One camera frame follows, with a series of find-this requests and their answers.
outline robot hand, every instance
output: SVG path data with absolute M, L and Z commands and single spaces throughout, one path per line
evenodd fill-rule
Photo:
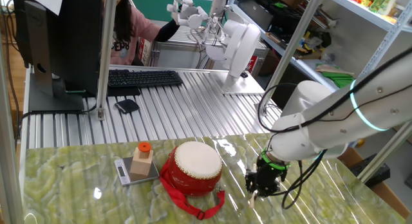
M 190 28 L 198 28 L 209 18 L 200 6 L 194 6 L 193 0 L 174 0 L 173 5 L 167 5 L 167 11 L 172 13 L 176 24 Z

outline monitor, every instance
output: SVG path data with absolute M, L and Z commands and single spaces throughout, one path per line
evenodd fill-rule
M 81 97 L 66 93 L 63 82 L 76 84 L 92 95 L 97 93 L 102 0 L 62 0 L 59 15 L 35 0 L 14 0 L 14 6 L 15 39 L 25 64 L 34 68 L 29 110 L 83 109 Z M 53 80 L 52 74 L 61 79 Z

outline drum head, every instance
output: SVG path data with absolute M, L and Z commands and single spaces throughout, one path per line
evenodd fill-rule
M 219 154 L 201 142 L 186 142 L 176 149 L 176 163 L 196 177 L 213 178 L 221 170 Z

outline green wall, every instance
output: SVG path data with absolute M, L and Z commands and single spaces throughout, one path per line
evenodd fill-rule
M 206 12 L 211 10 L 212 1 L 193 0 L 195 6 L 201 6 Z M 148 19 L 157 21 L 171 21 L 170 12 L 166 10 L 168 4 L 173 4 L 173 0 L 133 0 L 139 9 Z

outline bottle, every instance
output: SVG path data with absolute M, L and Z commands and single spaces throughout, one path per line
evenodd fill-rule
M 378 13 L 380 15 L 388 15 L 395 5 L 396 0 L 385 0 L 380 6 Z
M 372 3 L 372 5 L 369 7 L 369 10 L 371 10 L 372 12 L 378 12 L 380 6 L 382 5 L 382 3 L 385 0 L 374 0 L 374 2 Z

